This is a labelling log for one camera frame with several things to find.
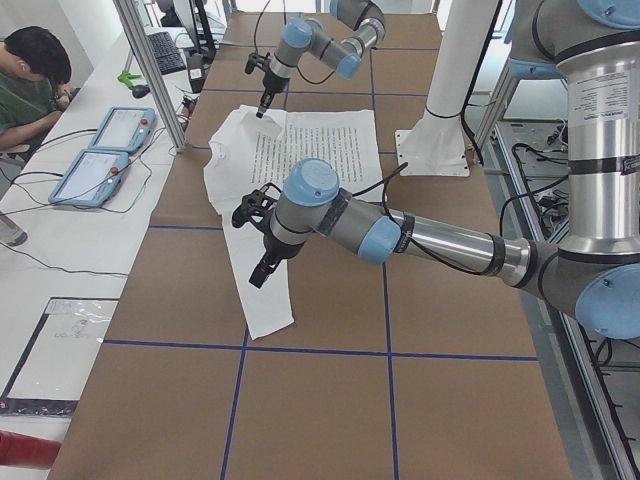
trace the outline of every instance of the white table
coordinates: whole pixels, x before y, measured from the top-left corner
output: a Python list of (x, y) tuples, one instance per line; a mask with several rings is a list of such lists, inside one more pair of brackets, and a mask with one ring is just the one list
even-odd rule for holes
[[(183, 31), (167, 30), (174, 38)], [(187, 47), (190, 44), (186, 35), (181, 35), (177, 41), (179, 46)], [(82, 86), (48, 139), (76, 130), (97, 128), (112, 106), (154, 107), (151, 94), (135, 99), (117, 81), (128, 52), (129, 45), (122, 35)], [(140, 72), (135, 59), (129, 71), (134, 74)], [(163, 78), (172, 104), (178, 110), (185, 93), (193, 96), (186, 70)], [(162, 127), (162, 119), (158, 116), (156, 131)], [(44, 146), (23, 171), (64, 173), (76, 154), (87, 147), (91, 136), (92, 134), (74, 135)], [(49, 265), (67, 269), (128, 273), (146, 232), (150, 214), (169, 174), (174, 155), (175, 149), (165, 132), (143, 155), (144, 162), (153, 174), (144, 192), (127, 213), (45, 207), (10, 215), (29, 235), (27, 242), (18, 249)], [(133, 163), (119, 192), (105, 207), (116, 211), (127, 209), (139, 194), (148, 174), (149, 171), (140, 162)], [(57, 180), (57, 177), (47, 175), (27, 175), (19, 178), (18, 183), (28, 189), (37, 200), (46, 203)], [(36, 204), (33, 200), (16, 186), (11, 187), (0, 201), (0, 209), (7, 213), (34, 206)], [(0, 249), (0, 264), (0, 391), (7, 384), (51, 297), (119, 298), (126, 282), (126, 278), (118, 276), (69, 274), (49, 270), (4, 248)], [(0, 417), (0, 430), (58, 441), (64, 438), (68, 424), (68, 419)], [(0, 480), (43, 479), (47, 473), (0, 466)]]

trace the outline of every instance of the table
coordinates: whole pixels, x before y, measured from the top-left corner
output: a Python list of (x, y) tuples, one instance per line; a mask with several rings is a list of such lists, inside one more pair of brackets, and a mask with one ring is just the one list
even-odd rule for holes
[[(49, 476), (57, 479), (570, 478), (516, 291), (399, 256), (366, 264), (322, 238), (289, 263), (296, 323), (251, 341), (202, 178), (211, 134), (262, 87), (245, 76), (257, 15), (235, 14)], [(348, 29), (323, 17), (327, 31)], [(281, 15), (258, 43), (277, 44)], [(274, 108), (372, 109), (384, 172), (420, 118), (434, 16), (389, 18), (351, 82), (295, 78)], [(312, 58), (308, 77), (327, 71)], [(482, 231), (482, 170), (403, 177), (389, 204)]]
[[(182, 29), (168, 30), (174, 38), (183, 32)], [(184, 35), (178, 39), (185, 40)], [(82, 86), (47, 138), (97, 128), (111, 106), (154, 107), (151, 95), (134, 99), (130, 91), (116, 79), (125, 65), (128, 51), (127, 40), (122, 35)], [(130, 71), (139, 73), (135, 60)], [(178, 107), (183, 90), (190, 91), (186, 71), (164, 78), (172, 103)], [(160, 128), (162, 119), (158, 118), (156, 131)], [(64, 173), (76, 154), (87, 147), (91, 135), (74, 135), (43, 146), (23, 171)], [(120, 191), (105, 205), (111, 210), (124, 211), (135, 203), (127, 213), (47, 207), (11, 215), (29, 235), (28, 241), (18, 249), (50, 265), (68, 269), (129, 273), (173, 158), (174, 149), (168, 135), (160, 135), (143, 156), (152, 174), (137, 201), (135, 198), (140, 193), (149, 170), (139, 162), (132, 165)], [(38, 201), (46, 203), (58, 180), (51, 178), (29, 175), (19, 179), (18, 183)], [(36, 203), (15, 186), (0, 201), (0, 209), (7, 213), (34, 206), (37, 206)], [(0, 315), (3, 360), (0, 363), (0, 385), (4, 389), (51, 297), (117, 299), (126, 278), (48, 270), (6, 249), (0, 250), (0, 258), (0, 296), (3, 305)], [(64, 438), (68, 423), (68, 419), (0, 417), (0, 429), (59, 441)], [(0, 479), (44, 478), (45, 475), (46, 472), (0, 467)]]

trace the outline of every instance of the dark hair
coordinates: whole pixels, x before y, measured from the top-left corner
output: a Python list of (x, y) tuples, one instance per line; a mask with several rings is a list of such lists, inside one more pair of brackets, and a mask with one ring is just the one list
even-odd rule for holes
[(64, 47), (49, 30), (25, 27), (4, 39), (7, 52), (22, 58), (33, 73), (44, 75), (56, 84), (71, 79), (71, 62)]

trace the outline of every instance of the monitor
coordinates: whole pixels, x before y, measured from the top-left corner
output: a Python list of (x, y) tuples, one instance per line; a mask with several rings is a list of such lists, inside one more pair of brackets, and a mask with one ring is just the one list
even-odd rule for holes
[(204, 9), (203, 0), (173, 0), (173, 8), (203, 61), (210, 64), (216, 56), (216, 45)]

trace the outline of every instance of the green shirt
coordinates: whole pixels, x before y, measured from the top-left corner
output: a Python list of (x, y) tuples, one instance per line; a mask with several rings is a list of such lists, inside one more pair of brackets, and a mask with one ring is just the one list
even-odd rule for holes
[[(58, 110), (49, 80), (32, 82), (0, 71), (0, 134), (11, 127), (27, 125)], [(44, 135), (28, 141), (39, 144)]]

